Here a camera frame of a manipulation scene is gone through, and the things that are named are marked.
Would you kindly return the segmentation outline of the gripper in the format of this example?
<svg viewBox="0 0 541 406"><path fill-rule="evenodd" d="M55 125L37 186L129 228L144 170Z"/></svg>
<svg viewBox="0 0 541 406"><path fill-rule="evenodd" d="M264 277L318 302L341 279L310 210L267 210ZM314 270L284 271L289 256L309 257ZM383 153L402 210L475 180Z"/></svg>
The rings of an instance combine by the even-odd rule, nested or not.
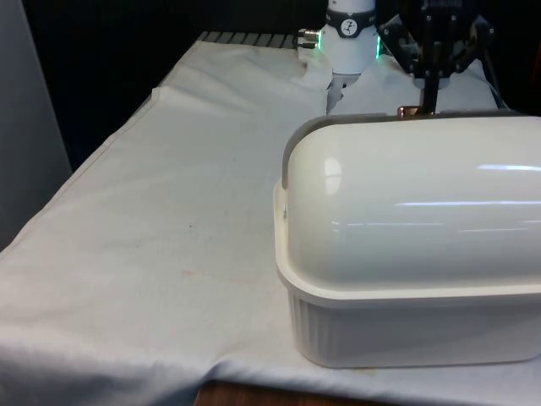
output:
<svg viewBox="0 0 541 406"><path fill-rule="evenodd" d="M435 113L440 85L453 74L463 73L488 48L495 28L480 14L468 18L457 13L467 6L462 0L410 0L401 2L396 14L377 26L385 49L420 89L415 114ZM414 40L402 17L429 16L429 65L422 47Z"/></svg>

